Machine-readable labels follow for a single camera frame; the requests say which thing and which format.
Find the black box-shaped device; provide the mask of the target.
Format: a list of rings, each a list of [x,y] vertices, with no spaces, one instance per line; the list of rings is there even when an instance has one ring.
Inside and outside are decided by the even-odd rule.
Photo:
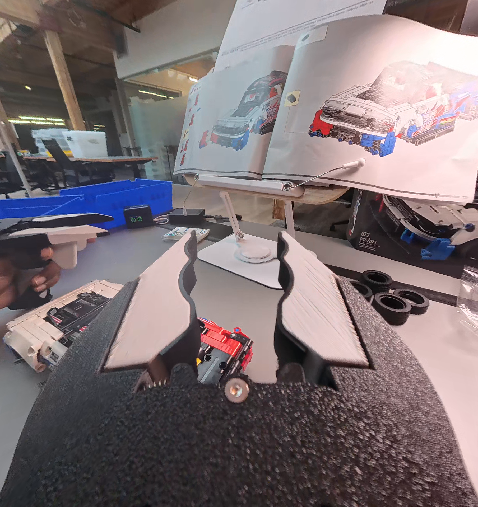
[[[149,205],[127,206],[123,208],[126,228],[129,230],[154,226],[154,219]]]

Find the white storage container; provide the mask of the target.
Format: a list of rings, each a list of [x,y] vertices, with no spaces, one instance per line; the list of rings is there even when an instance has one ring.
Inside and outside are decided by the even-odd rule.
[[[106,134],[103,131],[67,130],[63,136],[73,158],[104,158],[108,156]]]

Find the toy car instruction booklet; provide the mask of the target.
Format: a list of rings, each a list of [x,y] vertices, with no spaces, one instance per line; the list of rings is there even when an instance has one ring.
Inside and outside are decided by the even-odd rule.
[[[188,98],[174,175],[302,199],[344,186],[471,202],[478,36],[331,18],[213,72]]]

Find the blue plastic bin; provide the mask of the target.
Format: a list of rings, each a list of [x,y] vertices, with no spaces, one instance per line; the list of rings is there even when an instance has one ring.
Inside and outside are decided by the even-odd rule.
[[[81,197],[83,212],[113,217],[97,226],[114,229],[126,224],[125,207],[148,205],[153,215],[172,209],[172,182],[147,179],[112,181],[102,184],[62,189],[61,197]]]
[[[0,199],[0,219],[87,213],[82,195]]]

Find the folded sticker sheet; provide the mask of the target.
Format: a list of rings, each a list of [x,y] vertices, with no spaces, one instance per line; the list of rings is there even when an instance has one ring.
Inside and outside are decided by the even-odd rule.
[[[171,231],[163,235],[163,239],[166,241],[178,241],[184,237],[186,233],[194,232],[196,235],[197,243],[200,243],[206,239],[210,233],[210,229],[207,228],[193,228],[193,227],[175,227]]]

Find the black power adapter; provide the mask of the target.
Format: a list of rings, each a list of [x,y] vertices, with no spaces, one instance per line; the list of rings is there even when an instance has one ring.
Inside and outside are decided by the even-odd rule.
[[[181,227],[199,227],[206,223],[206,213],[203,208],[177,208],[169,212],[168,223]]]

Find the grey desk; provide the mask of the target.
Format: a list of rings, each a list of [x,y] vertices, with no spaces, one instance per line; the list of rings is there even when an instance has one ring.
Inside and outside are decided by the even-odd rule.
[[[64,295],[95,279],[124,284],[134,280],[170,244],[160,227],[118,228],[78,254],[77,266],[65,270],[52,289]],[[460,282],[403,263],[354,250],[346,241],[298,232],[297,240],[323,262],[362,272],[377,269],[397,281],[458,295]],[[270,289],[204,262],[195,265],[192,292],[198,315],[230,329],[241,327],[254,341],[247,373],[255,382],[274,382],[272,345],[280,291]],[[14,364],[3,343],[6,324],[18,314],[0,311],[0,491],[26,418],[47,373]],[[478,493],[478,338],[463,327],[457,308],[432,301],[426,314],[411,316],[394,330],[426,370],[454,427],[464,462]]]

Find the white toy car front section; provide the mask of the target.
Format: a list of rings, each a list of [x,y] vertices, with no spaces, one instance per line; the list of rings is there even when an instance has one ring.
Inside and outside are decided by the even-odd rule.
[[[94,280],[11,320],[5,344],[34,371],[53,371],[77,339],[122,289]]]

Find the toy brick race car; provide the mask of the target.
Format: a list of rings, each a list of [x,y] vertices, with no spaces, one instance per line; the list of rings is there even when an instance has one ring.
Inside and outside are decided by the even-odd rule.
[[[198,382],[223,385],[243,376],[253,358],[253,340],[236,327],[231,331],[198,318],[201,344],[197,355]]]

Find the black office chair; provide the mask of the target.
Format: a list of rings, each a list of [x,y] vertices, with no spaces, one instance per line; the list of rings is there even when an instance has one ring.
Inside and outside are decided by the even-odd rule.
[[[89,170],[83,162],[71,161],[56,139],[42,139],[41,142],[62,170],[65,187],[83,187],[92,183]]]

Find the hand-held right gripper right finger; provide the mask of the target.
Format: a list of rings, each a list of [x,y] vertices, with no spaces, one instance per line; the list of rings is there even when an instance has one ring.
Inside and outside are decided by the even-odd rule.
[[[333,384],[331,367],[369,369],[370,358],[338,277],[287,232],[277,240],[278,280],[274,349],[283,370],[302,382]]]

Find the clear plastic bag pile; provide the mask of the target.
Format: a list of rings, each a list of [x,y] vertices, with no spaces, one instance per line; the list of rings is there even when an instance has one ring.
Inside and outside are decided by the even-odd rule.
[[[478,266],[464,266],[457,309],[463,327],[478,338]]]

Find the person's left hand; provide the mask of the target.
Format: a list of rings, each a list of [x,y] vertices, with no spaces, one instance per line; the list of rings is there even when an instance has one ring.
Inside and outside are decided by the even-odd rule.
[[[45,294],[59,280],[61,268],[52,260],[54,251],[52,248],[45,248],[40,252],[40,258],[49,263],[37,275],[33,276],[30,286],[37,293]],[[14,267],[12,261],[0,255],[0,310],[8,307],[18,297],[16,277],[19,270]]]

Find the white book stand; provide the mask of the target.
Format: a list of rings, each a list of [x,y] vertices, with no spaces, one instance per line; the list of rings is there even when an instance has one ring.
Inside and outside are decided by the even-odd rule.
[[[198,254],[198,259],[264,287],[281,289],[278,281],[280,262],[277,259],[277,242],[245,234],[240,229],[230,193],[259,195],[282,201],[287,232],[295,238],[292,203],[310,197],[310,190],[306,188],[317,177],[298,184],[291,181],[246,180],[210,174],[188,174],[185,177],[193,187],[207,187],[219,192],[233,232],[225,239],[205,248]]]

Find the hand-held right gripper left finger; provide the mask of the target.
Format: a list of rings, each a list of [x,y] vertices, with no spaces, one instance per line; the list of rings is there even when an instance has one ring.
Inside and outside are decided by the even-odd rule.
[[[197,253],[196,232],[187,232],[141,273],[103,371],[144,369],[152,381],[165,381],[186,364],[198,374],[201,331],[191,297]]]

